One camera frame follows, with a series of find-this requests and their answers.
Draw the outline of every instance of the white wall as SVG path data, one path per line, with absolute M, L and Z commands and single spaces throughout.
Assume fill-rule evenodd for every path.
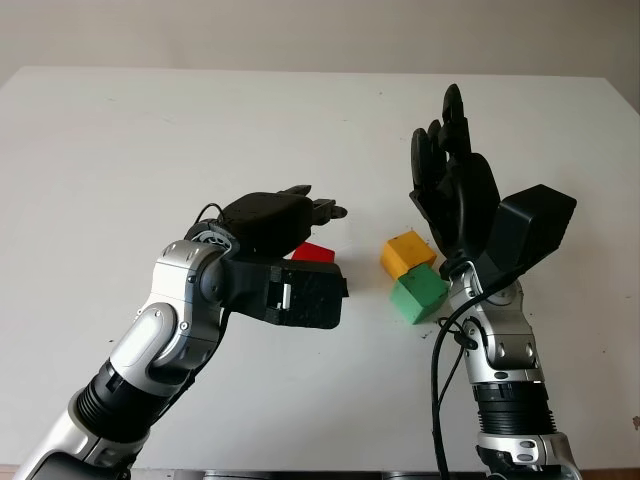
M 3 0 L 23 65 L 605 77 L 640 106 L 638 0 Z

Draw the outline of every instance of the red block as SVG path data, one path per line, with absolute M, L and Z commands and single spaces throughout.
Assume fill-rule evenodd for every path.
M 333 263 L 336 252 L 328 248 L 319 247 L 313 243 L 303 243 L 293 252 L 292 260 L 306 260 L 307 262 Z

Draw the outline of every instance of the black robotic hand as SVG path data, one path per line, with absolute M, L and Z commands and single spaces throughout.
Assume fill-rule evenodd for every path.
M 340 268 L 282 258 L 309 238 L 313 225 L 347 215 L 335 200 L 307 198 L 310 190 L 310 185 L 298 185 L 250 193 L 220 209 L 216 219 L 196 219 L 185 240 L 226 250 L 220 267 L 204 273 L 207 283 L 218 286 L 208 292 L 211 300 L 276 325 L 338 325 L 346 296 Z
M 559 247 L 576 201 L 537 185 L 501 202 L 489 163 L 471 151 L 455 84 L 444 96 L 442 119 L 413 133 L 409 194 L 447 257 L 440 275 L 448 279 L 471 261 L 483 285 L 515 278 Z

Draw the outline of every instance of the robotic arm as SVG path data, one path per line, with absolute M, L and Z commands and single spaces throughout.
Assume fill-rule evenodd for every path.
M 440 431 L 438 359 L 444 337 L 457 326 L 455 338 L 479 409 L 477 452 L 492 475 L 580 480 L 569 441 L 556 430 L 547 406 L 517 280 L 560 246 L 576 201 L 538 185 L 500 202 L 489 164 L 471 152 L 456 85 L 447 90 L 442 117 L 442 125 L 435 120 L 428 131 L 413 134 L 410 193 L 447 257 L 440 274 L 451 282 L 454 309 L 432 358 L 433 435 L 441 476 L 449 478 Z
M 346 283 L 335 264 L 283 260 L 312 225 L 342 218 L 311 187 L 251 193 L 201 220 L 156 261 L 151 293 L 89 385 L 15 480 L 126 480 L 150 427 L 215 353 L 232 311 L 276 325 L 333 328 Z

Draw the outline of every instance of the cube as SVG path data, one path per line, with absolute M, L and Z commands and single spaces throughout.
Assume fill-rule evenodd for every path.
M 293 252 L 292 260 L 306 260 L 307 262 L 333 263 L 336 252 L 328 248 L 314 245 L 313 243 L 303 243 Z
M 398 278 L 391 291 L 391 302 L 409 323 L 416 324 L 438 310 L 447 293 L 447 284 L 423 263 Z
M 382 266 L 394 280 L 421 263 L 432 266 L 435 260 L 435 252 L 413 230 L 385 243 L 380 258 Z

